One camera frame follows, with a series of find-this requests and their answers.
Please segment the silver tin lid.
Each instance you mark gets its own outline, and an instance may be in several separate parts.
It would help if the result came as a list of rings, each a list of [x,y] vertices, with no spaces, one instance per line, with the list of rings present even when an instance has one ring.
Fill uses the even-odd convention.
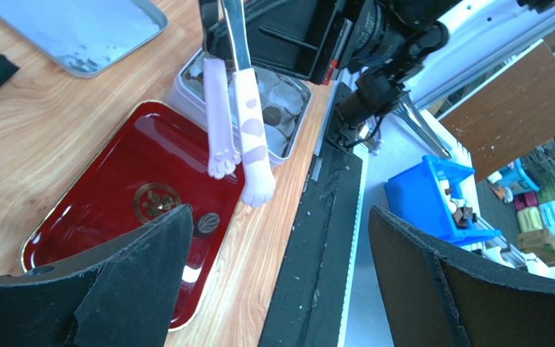
[[[75,77],[92,78],[168,26],[152,1],[0,0],[0,22]]]

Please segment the dark chocolate piece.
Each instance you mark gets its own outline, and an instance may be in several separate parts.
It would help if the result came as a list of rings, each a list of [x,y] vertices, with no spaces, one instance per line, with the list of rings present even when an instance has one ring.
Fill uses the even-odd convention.
[[[268,106],[262,110],[262,115],[265,124],[271,127],[276,127],[280,124],[282,119],[281,110],[278,107]]]
[[[217,213],[207,213],[200,217],[194,225],[193,237],[206,239],[211,236],[220,225],[220,216]]]

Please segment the pink handled metal tongs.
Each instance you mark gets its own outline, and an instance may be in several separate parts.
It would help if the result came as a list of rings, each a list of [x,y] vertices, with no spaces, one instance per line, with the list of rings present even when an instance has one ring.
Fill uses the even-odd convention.
[[[251,207],[268,202],[275,178],[268,158],[267,140],[257,79],[251,65],[242,1],[200,1],[203,26],[203,88],[209,160],[207,172],[222,179],[244,169],[241,201]],[[211,57],[210,29],[223,14],[233,56],[234,72],[227,77],[225,62]]]

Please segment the silver tin with paper cups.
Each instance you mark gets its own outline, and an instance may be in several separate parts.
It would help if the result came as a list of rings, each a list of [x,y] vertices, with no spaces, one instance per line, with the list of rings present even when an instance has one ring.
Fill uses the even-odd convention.
[[[293,151],[302,121],[312,98],[311,90],[300,80],[256,67],[254,69],[262,110],[278,107],[282,119],[278,126],[265,124],[270,165],[275,168]],[[203,88],[203,51],[199,49],[176,75],[164,102],[196,124],[207,129]]]

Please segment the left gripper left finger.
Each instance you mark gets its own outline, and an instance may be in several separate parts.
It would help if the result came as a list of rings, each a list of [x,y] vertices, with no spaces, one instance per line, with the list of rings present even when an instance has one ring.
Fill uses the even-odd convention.
[[[24,275],[0,275],[0,346],[163,346],[192,243],[189,205]]]

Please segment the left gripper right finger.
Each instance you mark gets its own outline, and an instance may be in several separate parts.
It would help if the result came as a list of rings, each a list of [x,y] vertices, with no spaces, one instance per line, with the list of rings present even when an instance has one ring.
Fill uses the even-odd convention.
[[[431,236],[373,207],[369,240],[396,346],[555,346],[555,280]]]

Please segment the red lacquer tray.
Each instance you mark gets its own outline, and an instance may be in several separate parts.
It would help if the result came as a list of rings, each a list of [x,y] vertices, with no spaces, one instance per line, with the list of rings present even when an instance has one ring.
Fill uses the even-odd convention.
[[[170,331],[197,312],[242,189],[242,167],[207,173],[207,133],[166,103],[145,100],[126,116],[20,247],[23,271],[71,257],[152,221],[179,205],[197,220],[217,213],[206,239],[192,237]]]

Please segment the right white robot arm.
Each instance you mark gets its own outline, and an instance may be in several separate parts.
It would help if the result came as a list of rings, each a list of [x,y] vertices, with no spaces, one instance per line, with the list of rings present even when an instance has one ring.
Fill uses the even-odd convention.
[[[451,79],[555,25],[555,1],[200,1],[203,49],[239,70],[315,85],[363,71],[333,141],[407,90],[421,106]]]

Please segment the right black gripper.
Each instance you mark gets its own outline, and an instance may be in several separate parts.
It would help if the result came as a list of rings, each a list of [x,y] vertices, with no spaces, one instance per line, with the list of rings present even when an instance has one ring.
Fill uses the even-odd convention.
[[[407,71],[448,43],[439,19],[449,10],[450,1],[201,1],[202,47],[232,67],[308,82],[329,82],[337,66]]]

